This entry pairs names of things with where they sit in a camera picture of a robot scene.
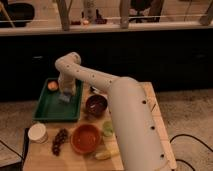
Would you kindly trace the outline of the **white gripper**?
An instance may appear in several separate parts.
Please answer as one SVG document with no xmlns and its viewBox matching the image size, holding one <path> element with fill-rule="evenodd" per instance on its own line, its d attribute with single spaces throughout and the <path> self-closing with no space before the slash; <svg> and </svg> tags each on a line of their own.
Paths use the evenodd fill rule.
<svg viewBox="0 0 213 171">
<path fill-rule="evenodd" d="M 76 93 L 76 79 L 74 77 L 60 74 L 58 78 L 59 90 L 61 93 Z"/>
</svg>

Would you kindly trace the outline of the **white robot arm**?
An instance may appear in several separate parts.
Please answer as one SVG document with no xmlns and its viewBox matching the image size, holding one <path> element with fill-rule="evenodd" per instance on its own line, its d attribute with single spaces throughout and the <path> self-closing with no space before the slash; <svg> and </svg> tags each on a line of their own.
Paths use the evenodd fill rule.
<svg viewBox="0 0 213 171">
<path fill-rule="evenodd" d="M 60 85 L 76 78 L 107 93 L 125 171 L 171 171 L 145 92 L 138 81 L 83 67 L 75 52 L 57 59 L 55 67 L 62 77 Z"/>
</svg>

